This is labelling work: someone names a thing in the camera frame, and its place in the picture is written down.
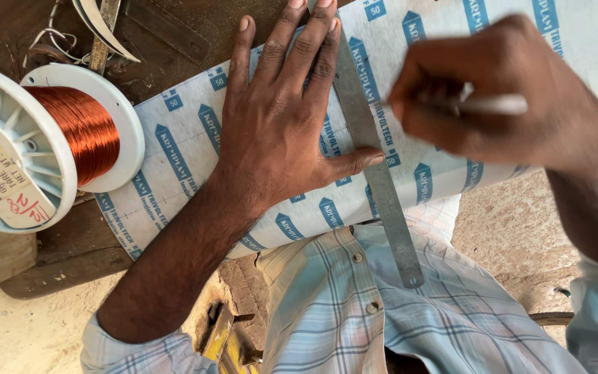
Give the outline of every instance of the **white plastic spool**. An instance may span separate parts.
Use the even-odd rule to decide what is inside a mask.
[[[112,116],[119,132],[120,152],[106,174],[80,190],[108,192],[128,183],[144,159],[142,126],[125,96],[112,83],[87,69],[50,64],[29,72],[23,86],[71,87],[96,99]],[[77,192],[75,161],[68,142],[52,116],[20,85],[0,73],[0,145],[29,173],[56,207],[47,222],[29,228],[12,228],[0,218],[0,231],[36,232],[56,224],[69,212]]]

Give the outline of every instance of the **man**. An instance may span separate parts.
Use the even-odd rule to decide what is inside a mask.
[[[340,24],[336,1],[318,0],[286,57],[305,12],[305,0],[290,0],[250,82],[255,25],[241,19],[218,165],[90,320],[85,372],[216,373],[179,327],[233,244],[278,202],[384,161],[377,149],[320,154]],[[455,117],[422,105],[463,82],[474,95],[521,94],[529,111]],[[262,371],[598,372],[598,100],[519,16],[472,37],[414,44],[388,100],[409,135],[449,152],[545,166],[565,231],[583,254],[583,278],[572,283],[570,352],[451,247],[457,200],[448,199],[406,211],[416,218],[411,234],[426,277],[418,290],[403,288],[378,225],[261,252],[257,266],[270,287]]]

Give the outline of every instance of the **red handwritten number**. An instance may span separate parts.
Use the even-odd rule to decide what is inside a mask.
[[[15,214],[23,215],[29,212],[29,217],[33,218],[36,222],[47,221],[48,219],[45,209],[38,205],[38,200],[36,200],[34,204],[31,204],[28,208],[27,205],[29,204],[29,199],[25,198],[22,194],[17,197],[16,202],[13,202],[11,199],[6,199],[6,201],[11,204],[11,212]]]

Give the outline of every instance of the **wooden workbench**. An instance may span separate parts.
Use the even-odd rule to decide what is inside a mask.
[[[339,0],[339,6],[352,0]],[[91,51],[93,36],[82,24],[70,0],[63,0],[54,26],[77,36],[74,56]],[[104,77],[134,104],[140,103],[211,66],[230,58],[239,19],[249,14],[256,21],[254,45],[269,36],[285,0],[155,0],[155,3],[211,42],[211,51],[200,65],[172,49],[128,19],[118,18],[114,35],[141,63],[112,58]],[[54,0],[0,0],[0,72],[20,79],[49,62],[36,56],[22,69],[24,55],[37,33],[47,26]],[[74,206],[58,224],[38,237],[38,262],[33,268],[0,284],[8,295],[30,299],[64,290],[121,270],[132,260],[103,220],[94,200]]]

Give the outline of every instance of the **copper wire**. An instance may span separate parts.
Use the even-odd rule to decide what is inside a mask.
[[[119,157],[112,117],[88,94],[70,87],[25,87],[50,113],[69,142],[78,187],[105,174]]]

